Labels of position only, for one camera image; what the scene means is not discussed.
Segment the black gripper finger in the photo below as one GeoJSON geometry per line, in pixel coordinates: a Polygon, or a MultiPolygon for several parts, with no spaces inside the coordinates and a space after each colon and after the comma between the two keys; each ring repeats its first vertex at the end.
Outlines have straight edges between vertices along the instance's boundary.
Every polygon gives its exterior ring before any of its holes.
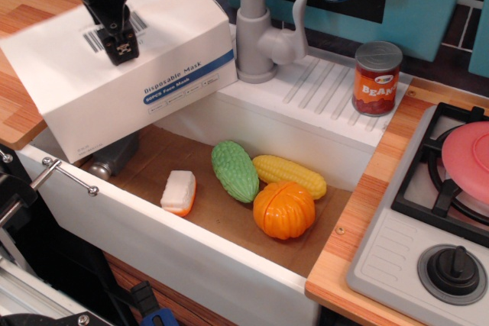
{"type": "Polygon", "coordinates": [[[134,29],[123,30],[119,38],[112,36],[104,28],[99,30],[99,39],[111,62],[118,66],[139,57],[138,40],[134,29]]]}

